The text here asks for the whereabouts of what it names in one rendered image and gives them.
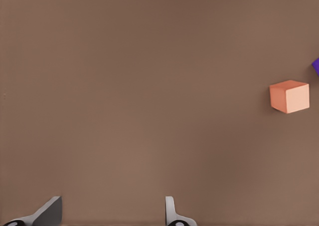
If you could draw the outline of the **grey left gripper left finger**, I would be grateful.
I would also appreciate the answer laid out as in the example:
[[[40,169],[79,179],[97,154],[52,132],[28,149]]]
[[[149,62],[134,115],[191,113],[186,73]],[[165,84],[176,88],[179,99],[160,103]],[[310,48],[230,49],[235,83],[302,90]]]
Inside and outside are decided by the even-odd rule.
[[[54,196],[35,213],[8,221],[3,226],[60,226],[62,196]]]

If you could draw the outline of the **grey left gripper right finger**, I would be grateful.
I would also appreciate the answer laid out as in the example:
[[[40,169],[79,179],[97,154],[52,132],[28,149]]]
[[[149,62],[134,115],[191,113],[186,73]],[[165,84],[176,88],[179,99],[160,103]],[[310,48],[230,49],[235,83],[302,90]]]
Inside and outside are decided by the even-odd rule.
[[[179,215],[172,196],[165,197],[165,226],[197,226],[195,220]]]

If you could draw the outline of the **red wooden cube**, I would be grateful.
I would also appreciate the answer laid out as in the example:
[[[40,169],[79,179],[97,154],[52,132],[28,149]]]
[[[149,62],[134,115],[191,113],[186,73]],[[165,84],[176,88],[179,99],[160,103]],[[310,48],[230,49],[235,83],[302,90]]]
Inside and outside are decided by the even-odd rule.
[[[310,107],[310,85],[287,80],[269,86],[271,107],[289,114]]]

